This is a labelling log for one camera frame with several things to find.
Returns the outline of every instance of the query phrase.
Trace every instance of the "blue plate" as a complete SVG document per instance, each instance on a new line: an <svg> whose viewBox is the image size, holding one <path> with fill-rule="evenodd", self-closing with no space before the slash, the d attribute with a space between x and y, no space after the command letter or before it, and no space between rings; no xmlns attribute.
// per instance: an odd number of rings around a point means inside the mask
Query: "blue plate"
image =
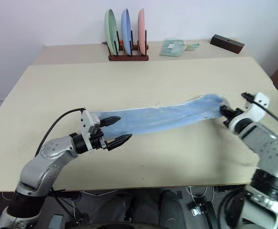
<svg viewBox="0 0 278 229"><path fill-rule="evenodd" d="M122 38L123 46L128 55L130 55L130 44L131 42L131 27L129 20L128 9L123 10L121 17L121 27L122 27Z"/></svg>

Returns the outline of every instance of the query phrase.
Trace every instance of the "black cable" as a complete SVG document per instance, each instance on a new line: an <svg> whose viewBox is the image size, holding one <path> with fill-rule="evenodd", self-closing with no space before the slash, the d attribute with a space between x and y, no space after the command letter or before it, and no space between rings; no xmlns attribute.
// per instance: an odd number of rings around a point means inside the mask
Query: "black cable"
<svg viewBox="0 0 278 229"><path fill-rule="evenodd" d="M45 136L43 137L42 141L40 142L37 151L35 153L35 156L38 155L40 149L42 148L46 138L48 137L49 133L52 131L52 129L54 128L54 126L58 123L59 120L61 120L63 117L65 117L67 114L75 112L75 111L80 111L83 112L83 110L85 110L85 108L77 108L74 110L70 110L65 112L64 114L62 114L61 116L58 117L58 119L56 119L56 121L52 124L52 126L49 128L49 130L47 131L47 133L45 134ZM76 219L74 218L74 216L68 211L68 209L61 203L61 201L59 201L58 197L55 195L54 193L54 189L51 188L51 191L53 192L53 197L55 198L56 202L59 204L59 206L73 219L73 221L76 223Z"/></svg>
<svg viewBox="0 0 278 229"><path fill-rule="evenodd" d="M47 131L47 133L45 134L45 136L43 137L41 143L39 144L38 148L37 148L37 151L35 153L35 156L38 155L40 149L42 148L46 138L48 137L49 133L52 131L53 127L58 123L59 120L61 120L64 116L66 116L67 114L69 113L72 113L72 112L75 112L75 111L80 111L82 112L83 110L85 110L85 108L77 108L77 109L74 109L74 110L71 110L71 111L67 111L66 113L62 114L61 116L59 116L59 118L52 124L52 126L50 127L50 129Z"/></svg>
<svg viewBox="0 0 278 229"><path fill-rule="evenodd" d="M60 200L62 200L63 202L65 202L67 205L71 206L73 208L73 205L68 203L66 200L64 200L63 198L59 198ZM84 215L79 211L79 209L77 208L74 208L79 214L80 214L80 217L83 219L84 218Z"/></svg>
<svg viewBox="0 0 278 229"><path fill-rule="evenodd" d="M238 191L238 192L236 192L236 194L235 195L231 195L231 196L229 196L228 198L227 198L227 201L225 202L225 204L224 204L224 213L225 213L225 215L227 215L228 214L228 211L229 211L229 205L231 205L232 204L232 201L233 201L233 199L234 199L234 197L236 197L237 195L239 195L241 192L242 192L243 190L241 189L240 191Z"/></svg>
<svg viewBox="0 0 278 229"><path fill-rule="evenodd" d="M239 188L229 192L228 194L226 194L226 196L224 196L224 198L222 199L222 201L219 205L218 211L217 211L217 217L218 217L220 229L222 228L222 226L221 226L221 213L222 213L223 206L226 206L227 201L231 200L233 197L238 195L243 189L244 189L244 187L239 187Z"/></svg>
<svg viewBox="0 0 278 229"><path fill-rule="evenodd" d="M278 117L276 115L274 115L272 112L270 112L268 109L266 109L265 107L263 107L261 104L257 103L256 101L254 101L251 97L248 96L247 93L242 93L241 94L243 96L243 98L245 98L247 101L249 101L252 104L257 105L258 107L260 107L262 110L264 110L266 113L268 113L272 118L274 118L277 122L278 122Z"/></svg>
<svg viewBox="0 0 278 229"><path fill-rule="evenodd" d="M11 226L11 228L13 228L14 227L14 224L15 224L15 222L16 222L16 220L17 220L18 218L16 218L15 220L14 220L14 222L13 222L13 224L12 224L12 226Z"/></svg>
<svg viewBox="0 0 278 229"><path fill-rule="evenodd" d="M74 218L74 216L72 215L72 213L70 213L70 211L68 211L68 209L61 203L61 201L58 199L57 196L55 196L55 194L53 193L53 196L56 200L56 202L59 204L59 206L61 206L61 208L71 217L71 219L76 223L76 219Z"/></svg>
<svg viewBox="0 0 278 229"><path fill-rule="evenodd" d="M256 101L252 101L253 104L256 104L258 107L260 107L262 110L264 110L266 113L268 113L272 118L274 118L278 122L278 117L275 116L272 112L270 112L268 109L265 107L261 106L259 103Z"/></svg>

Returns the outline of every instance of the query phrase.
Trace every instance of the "beige tabletop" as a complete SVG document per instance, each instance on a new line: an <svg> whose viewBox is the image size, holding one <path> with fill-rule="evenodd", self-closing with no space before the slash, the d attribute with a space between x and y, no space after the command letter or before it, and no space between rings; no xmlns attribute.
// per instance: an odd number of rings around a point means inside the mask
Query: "beige tabletop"
<svg viewBox="0 0 278 229"><path fill-rule="evenodd" d="M0 191L13 191L46 130L65 111L179 104L204 94L243 108L242 92L263 92L278 116L278 91L251 57L30 66L0 107ZM80 114L63 118L48 139L79 133ZM112 150L69 163L54 187L67 190L247 183L257 156L223 125L205 120L135 135ZM261 122L278 134L269 116Z"/></svg>
<svg viewBox="0 0 278 229"><path fill-rule="evenodd" d="M163 42L149 42L149 60L189 60L205 58L227 58L250 56L246 46L239 54L211 45L209 40L191 40L187 44L199 43L200 47L193 51L186 51L180 57L160 56ZM67 64L67 63L104 63L108 62L108 50L104 44L89 45L55 45L46 46L38 55L33 65L42 64Z"/></svg>

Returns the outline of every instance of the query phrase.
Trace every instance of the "light blue cloth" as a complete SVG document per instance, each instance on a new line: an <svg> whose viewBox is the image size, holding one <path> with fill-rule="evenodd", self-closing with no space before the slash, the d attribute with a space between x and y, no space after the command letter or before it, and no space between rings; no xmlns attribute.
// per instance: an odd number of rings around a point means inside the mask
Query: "light blue cloth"
<svg viewBox="0 0 278 229"><path fill-rule="evenodd" d="M141 135L221 117L222 102L223 99L218 95L207 94L184 104L97 112L97 116L100 120L111 116L121 117L115 124L102 127L104 138Z"/></svg>

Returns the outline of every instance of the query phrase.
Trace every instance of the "cable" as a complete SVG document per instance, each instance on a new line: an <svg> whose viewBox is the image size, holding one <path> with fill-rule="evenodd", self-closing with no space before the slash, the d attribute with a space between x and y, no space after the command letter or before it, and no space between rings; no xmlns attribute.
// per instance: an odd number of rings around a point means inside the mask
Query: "cable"
<svg viewBox="0 0 278 229"><path fill-rule="evenodd" d="M76 219L75 217L70 213L70 211L68 211L68 209L61 203L61 201L59 201L57 196L54 196L56 202L59 204L59 206L61 206L61 208L71 217L71 219L76 223Z"/></svg>
<svg viewBox="0 0 278 229"><path fill-rule="evenodd" d="M64 200L63 198L59 198L60 200L62 200L63 202L65 202L67 205L71 206L71 204L69 204L66 200ZM79 211L79 209L75 208L75 210L80 214L81 218L84 218L84 215Z"/></svg>
<svg viewBox="0 0 278 229"><path fill-rule="evenodd" d="M67 111L66 113L62 114L61 116L59 116L58 119L56 119L56 121L52 124L52 126L50 127L50 129L47 131L47 133L45 134L45 136L43 137L41 143L39 144L38 148L37 148L37 151L35 153L35 156L38 155L40 149L42 148L43 146L43 143L45 142L47 136L49 135L49 133L52 131L52 129L54 128L54 126L58 123L59 120L61 120L64 116L66 116L67 114L70 114L72 112L75 112L75 111L80 111L82 112L83 110L85 110L85 108L77 108L77 109L74 109L74 110L71 110L71 111Z"/></svg>
<svg viewBox="0 0 278 229"><path fill-rule="evenodd" d="M211 203L214 200L214 186L212 186L212 199L211 199Z"/></svg>
<svg viewBox="0 0 278 229"><path fill-rule="evenodd" d="M13 222L11 228L14 228L14 224L15 224L15 222L16 222L17 219L18 219L18 218L15 218L15 220L14 220L14 222Z"/></svg>
<svg viewBox="0 0 278 229"><path fill-rule="evenodd" d="M7 199L7 198L3 195L3 192L1 192L1 195L2 195L3 199L10 201L10 199Z"/></svg>
<svg viewBox="0 0 278 229"><path fill-rule="evenodd" d="M208 188L208 186L206 186L205 191L204 191L204 193L203 193L201 196L195 196L195 195L193 195L193 194L192 194L192 191L191 191L191 187L189 187L189 190L190 190L190 193L191 193L191 195L192 195L193 197L195 197L195 198L202 198L202 197L204 197L204 195L206 194L207 188Z"/></svg>
<svg viewBox="0 0 278 229"><path fill-rule="evenodd" d="M56 119L56 121L52 124L52 126L49 128L49 130L47 131L47 133L44 135L42 141L40 142L37 150L36 150L36 153L35 153L35 156L38 155L40 149L42 148L46 138L48 137L49 133L52 131L52 129L54 128L54 126L59 122L59 120L61 120L63 117L65 117L67 114L70 114L72 112L76 112L76 111L80 111L80 112L83 112L83 110L85 110L85 108L77 108L77 109L74 109L74 110L70 110L70 111L67 111L65 112L64 114L62 114L61 116L58 117L58 119ZM76 222L76 219L75 217L68 211L68 209L61 203L61 201L59 201L58 197L55 195L54 193L54 189L51 188L52 192L53 192L53 196L56 200L56 202L59 204L59 206L62 207L62 209L74 220L74 222Z"/></svg>
<svg viewBox="0 0 278 229"><path fill-rule="evenodd" d="M86 194L91 195L91 196L94 196L94 197L101 197L101 196L103 196L103 195L107 195L107 194L109 194L109 193L113 193L113 192L117 192L117 191L118 191L118 189L113 190L113 191L110 191L110 192L105 192L105 193L102 193L102 194L100 194L100 195L93 194L93 193L86 192L86 191L82 191L82 193L86 193Z"/></svg>
<svg viewBox="0 0 278 229"><path fill-rule="evenodd" d="M220 229L221 227L221 213L222 213L222 208L223 206L226 205L226 201L230 200L231 198L235 197L236 195L238 195L242 190L244 190L244 187L239 187L231 192L229 192L228 194L226 194L226 196L224 196L224 198L222 199L222 201L220 202L219 208L218 208L218 212L217 212L217 217L218 217L218 221L219 221L219 227Z"/></svg>
<svg viewBox="0 0 278 229"><path fill-rule="evenodd" d="M260 105L259 103L257 103L256 101L254 101L252 98L250 98L249 96L247 96L245 93L241 94L247 101L249 101L252 104L257 105L258 107L260 107L262 110L264 110L266 113L268 113L272 118L274 118L277 122L278 122L278 117L276 115L274 115L272 112L270 112L268 109L266 109L265 107L263 107L262 105Z"/></svg>
<svg viewBox="0 0 278 229"><path fill-rule="evenodd" d="M72 202L72 206L73 206L73 216L74 216L75 220L77 221L76 216L75 216L75 206L74 206L74 202Z"/></svg>
<svg viewBox="0 0 278 229"><path fill-rule="evenodd" d="M194 196L194 195L192 194L192 191L191 191L191 187L190 187L190 186L188 187L189 190L187 189L187 187L185 187L185 188L186 188L186 191L187 191L187 192L189 193L189 195L191 196L193 202L196 203L195 200L194 200L194 197L195 197L195 198L202 198L202 197L204 197L205 194L206 194L206 192L207 192L208 186L206 186L206 189L205 189L204 193L203 193L201 196Z"/></svg>

